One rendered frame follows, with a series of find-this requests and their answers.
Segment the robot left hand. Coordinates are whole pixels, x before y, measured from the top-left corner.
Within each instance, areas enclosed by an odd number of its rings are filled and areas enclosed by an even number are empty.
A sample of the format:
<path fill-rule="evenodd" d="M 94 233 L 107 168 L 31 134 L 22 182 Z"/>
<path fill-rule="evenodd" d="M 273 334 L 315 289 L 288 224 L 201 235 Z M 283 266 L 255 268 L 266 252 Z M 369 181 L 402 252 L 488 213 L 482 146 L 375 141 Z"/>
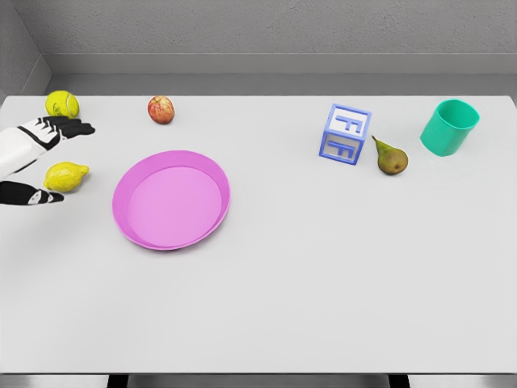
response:
<path fill-rule="evenodd" d="M 57 192 L 8 181 L 59 143 L 77 136 L 87 136 L 95 128 L 79 119 L 66 116 L 45 116 L 0 131 L 0 205 L 42 205 L 62 202 Z"/>

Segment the yellow lemon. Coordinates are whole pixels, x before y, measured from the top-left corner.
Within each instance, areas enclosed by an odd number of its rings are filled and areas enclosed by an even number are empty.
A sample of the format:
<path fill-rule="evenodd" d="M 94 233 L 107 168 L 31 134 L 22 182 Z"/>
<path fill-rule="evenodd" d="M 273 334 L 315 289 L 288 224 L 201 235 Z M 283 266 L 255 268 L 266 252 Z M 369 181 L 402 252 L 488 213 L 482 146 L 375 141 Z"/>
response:
<path fill-rule="evenodd" d="M 71 192 L 79 187 L 90 168 L 73 162 L 59 162 L 45 174 L 43 185 L 56 192 Z"/>

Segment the pink plate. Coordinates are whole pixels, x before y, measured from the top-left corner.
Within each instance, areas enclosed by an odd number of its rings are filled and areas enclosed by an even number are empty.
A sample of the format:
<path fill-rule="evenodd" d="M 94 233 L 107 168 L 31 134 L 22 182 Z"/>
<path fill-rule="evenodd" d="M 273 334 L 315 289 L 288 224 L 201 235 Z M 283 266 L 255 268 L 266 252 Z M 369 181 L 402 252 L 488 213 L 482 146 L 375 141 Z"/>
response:
<path fill-rule="evenodd" d="M 231 189 L 212 159 L 188 150 L 153 154 L 133 165 L 112 197 L 112 215 L 131 242 L 151 250 L 189 247 L 225 219 Z"/>

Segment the yellow tennis ball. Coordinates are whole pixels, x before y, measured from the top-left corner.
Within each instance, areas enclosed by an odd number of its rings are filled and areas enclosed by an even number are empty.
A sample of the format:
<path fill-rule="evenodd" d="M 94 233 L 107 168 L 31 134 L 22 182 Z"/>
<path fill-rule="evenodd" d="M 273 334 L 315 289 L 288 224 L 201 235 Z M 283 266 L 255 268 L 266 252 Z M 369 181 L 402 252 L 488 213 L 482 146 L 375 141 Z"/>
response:
<path fill-rule="evenodd" d="M 49 116 L 78 117 L 80 107 L 76 97 L 68 91 L 54 91 L 45 100 L 45 110 Z"/>

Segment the red apple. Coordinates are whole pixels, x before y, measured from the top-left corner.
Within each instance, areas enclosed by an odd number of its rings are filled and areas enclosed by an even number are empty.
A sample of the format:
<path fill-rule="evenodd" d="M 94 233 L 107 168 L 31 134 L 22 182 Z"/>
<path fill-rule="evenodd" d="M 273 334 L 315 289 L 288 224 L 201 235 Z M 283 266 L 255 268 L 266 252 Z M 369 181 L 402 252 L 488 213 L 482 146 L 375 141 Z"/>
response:
<path fill-rule="evenodd" d="M 158 124 L 169 124 L 174 119 L 174 105 L 164 96 L 154 96 L 147 106 L 149 117 Z"/>

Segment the blue letter block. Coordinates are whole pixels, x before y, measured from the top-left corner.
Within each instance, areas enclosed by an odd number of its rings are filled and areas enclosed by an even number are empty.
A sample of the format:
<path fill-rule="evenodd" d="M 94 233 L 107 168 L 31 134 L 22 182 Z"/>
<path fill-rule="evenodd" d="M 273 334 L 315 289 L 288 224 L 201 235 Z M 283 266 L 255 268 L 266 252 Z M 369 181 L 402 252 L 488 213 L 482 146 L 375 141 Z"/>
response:
<path fill-rule="evenodd" d="M 356 165 L 371 118 L 371 112 L 334 103 L 323 130 L 319 156 Z"/>

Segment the green-brown pear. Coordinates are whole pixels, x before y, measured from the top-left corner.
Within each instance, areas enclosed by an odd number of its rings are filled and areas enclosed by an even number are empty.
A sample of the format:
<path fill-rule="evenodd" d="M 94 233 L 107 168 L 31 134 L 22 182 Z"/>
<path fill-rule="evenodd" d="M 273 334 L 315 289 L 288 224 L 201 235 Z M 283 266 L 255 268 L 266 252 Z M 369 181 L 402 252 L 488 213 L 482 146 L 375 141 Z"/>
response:
<path fill-rule="evenodd" d="M 372 135 L 378 153 L 377 166 L 386 175 L 402 173 L 409 164 L 408 155 L 404 150 L 388 145 Z"/>

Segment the green cup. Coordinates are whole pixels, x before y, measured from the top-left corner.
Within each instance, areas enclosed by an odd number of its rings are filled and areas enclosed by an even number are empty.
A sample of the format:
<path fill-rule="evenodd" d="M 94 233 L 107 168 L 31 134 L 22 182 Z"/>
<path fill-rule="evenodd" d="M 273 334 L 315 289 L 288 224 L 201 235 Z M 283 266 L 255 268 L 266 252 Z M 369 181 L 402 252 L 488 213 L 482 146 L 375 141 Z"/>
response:
<path fill-rule="evenodd" d="M 453 155 L 480 120 L 478 111 L 460 99 L 437 105 L 420 135 L 421 143 L 440 157 Z"/>

